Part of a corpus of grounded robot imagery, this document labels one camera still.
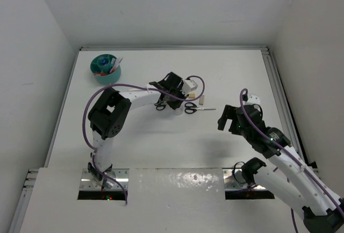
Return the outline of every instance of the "teal cup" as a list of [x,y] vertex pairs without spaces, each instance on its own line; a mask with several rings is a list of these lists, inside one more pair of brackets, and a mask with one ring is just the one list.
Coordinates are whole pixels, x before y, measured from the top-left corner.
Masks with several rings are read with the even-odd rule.
[[[116,57],[112,54],[102,54],[97,56],[93,59],[91,62],[91,72],[93,74],[95,73],[105,73],[107,74],[111,69],[111,61],[112,59]],[[103,85],[109,85],[116,83],[120,77],[121,69],[120,65],[117,67],[117,69],[108,75],[95,75],[95,79]]]

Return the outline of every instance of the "white table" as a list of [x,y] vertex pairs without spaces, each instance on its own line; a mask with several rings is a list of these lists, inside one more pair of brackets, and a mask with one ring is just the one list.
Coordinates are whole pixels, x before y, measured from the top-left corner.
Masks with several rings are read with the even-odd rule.
[[[81,133],[83,109],[101,87],[89,65],[103,53],[124,57],[118,83],[143,86],[169,72],[199,75],[206,82],[204,106],[217,108],[182,116],[153,105],[129,112],[112,157],[115,168],[130,169],[127,207],[77,200],[90,157]],[[290,209],[278,199],[225,201],[220,168],[261,158],[227,131],[230,121],[224,132],[217,130],[225,104],[238,106],[244,87],[261,98],[266,124],[281,128],[260,50],[79,52],[48,167],[38,174],[21,232],[292,232]],[[211,180],[189,179],[202,174]],[[307,231],[301,225],[299,232]]]

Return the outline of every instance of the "scissors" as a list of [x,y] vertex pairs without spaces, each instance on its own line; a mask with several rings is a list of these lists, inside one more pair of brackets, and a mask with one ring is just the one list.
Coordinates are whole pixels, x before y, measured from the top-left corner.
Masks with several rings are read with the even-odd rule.
[[198,110],[216,110],[216,108],[202,108],[202,107],[198,107],[196,104],[192,103],[192,102],[187,102],[185,103],[185,113],[191,115],[193,113],[195,113]]

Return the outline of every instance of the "gray wall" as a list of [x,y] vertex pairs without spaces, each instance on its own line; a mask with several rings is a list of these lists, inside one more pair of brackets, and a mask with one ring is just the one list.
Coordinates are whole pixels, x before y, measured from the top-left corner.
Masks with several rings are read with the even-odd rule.
[[44,165],[75,52],[43,0],[0,0],[0,232]]
[[45,0],[81,45],[268,44],[292,0]]
[[294,0],[274,55],[306,150],[343,196],[343,0]]

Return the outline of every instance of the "white panel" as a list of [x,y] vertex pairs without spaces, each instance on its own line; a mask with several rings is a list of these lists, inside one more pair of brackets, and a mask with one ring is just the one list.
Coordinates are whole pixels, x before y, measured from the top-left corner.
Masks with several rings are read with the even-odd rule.
[[75,58],[44,0],[0,0],[0,232],[44,164]]
[[[266,124],[282,128],[259,50],[80,52],[49,167],[87,167],[91,150],[83,140],[81,120],[87,100],[101,87],[89,66],[93,58],[103,53],[124,57],[119,83],[144,86],[163,79],[171,71],[183,78],[199,75],[206,83],[204,106],[217,108],[182,116],[174,115],[169,108],[157,111],[153,105],[131,110],[113,141],[115,168],[229,167],[260,157],[243,137],[228,132],[230,121],[225,131],[217,130],[224,106],[238,106],[244,87],[259,95]],[[87,134],[92,139],[89,122]]]
[[344,4],[295,0],[274,54],[308,157],[344,196]]
[[221,169],[132,169],[127,206],[77,200],[80,177],[41,168],[21,233],[293,232],[290,208],[278,199],[226,201]]
[[45,0],[74,46],[270,43],[292,0]]

